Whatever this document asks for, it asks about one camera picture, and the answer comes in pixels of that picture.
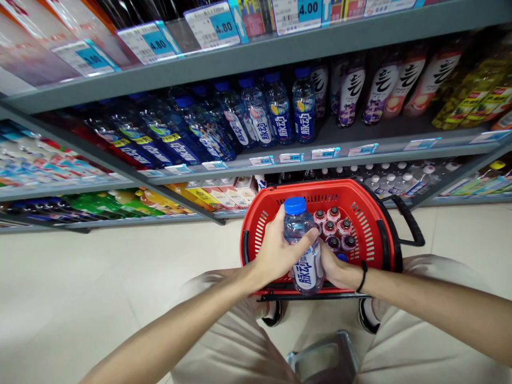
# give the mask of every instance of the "hand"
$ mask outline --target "hand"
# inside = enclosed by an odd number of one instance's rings
[[[242,268],[248,270],[247,278],[252,287],[251,292],[284,276],[318,237],[318,229],[312,228],[298,243],[288,244],[284,239],[284,217],[282,204],[275,219],[265,227],[265,236],[258,256]]]

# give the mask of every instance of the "store aisle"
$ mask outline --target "store aisle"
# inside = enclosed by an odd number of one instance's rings
[[[410,238],[398,212],[398,233]],[[414,213],[436,253],[478,270],[512,299],[512,204],[424,208]],[[137,329],[172,307],[181,284],[211,269],[238,267],[241,220],[103,229],[89,235],[0,236],[0,382],[72,384]],[[371,340],[354,300],[293,302],[268,329],[286,354],[347,329],[361,357]],[[161,383],[171,382],[169,375]]]

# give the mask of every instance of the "khaki pants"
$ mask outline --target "khaki pants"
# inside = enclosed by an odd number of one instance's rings
[[[404,259],[404,273],[489,291],[478,273],[459,262],[435,255]],[[222,279],[223,276],[215,272],[192,279],[183,286],[181,301]],[[508,368],[417,317],[378,300],[373,304],[382,322],[363,359],[357,383],[509,382]],[[257,324],[258,311],[254,297],[234,306],[171,371],[174,383],[298,383],[267,333]]]

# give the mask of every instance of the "black basket handle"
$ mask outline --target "black basket handle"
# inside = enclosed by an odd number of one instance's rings
[[[407,207],[407,205],[405,205],[405,202],[402,200],[402,198],[397,195],[391,195],[383,198],[381,201],[384,202],[387,200],[393,200],[393,202],[396,204],[396,207],[398,208],[400,214],[402,214],[402,216],[405,219],[405,222],[407,223],[407,226],[411,230],[412,238],[414,239],[414,241],[410,241],[399,238],[398,242],[405,245],[424,246],[425,238],[421,233],[421,229],[416,223],[416,220],[414,219],[411,210]]]

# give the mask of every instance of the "black wristband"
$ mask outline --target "black wristband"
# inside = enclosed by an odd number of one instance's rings
[[[366,265],[366,261],[361,260],[361,267],[363,267],[363,280],[361,281],[361,285],[357,289],[357,293],[361,293],[361,289],[363,288],[364,281],[366,280],[366,272],[368,272],[368,265]]]

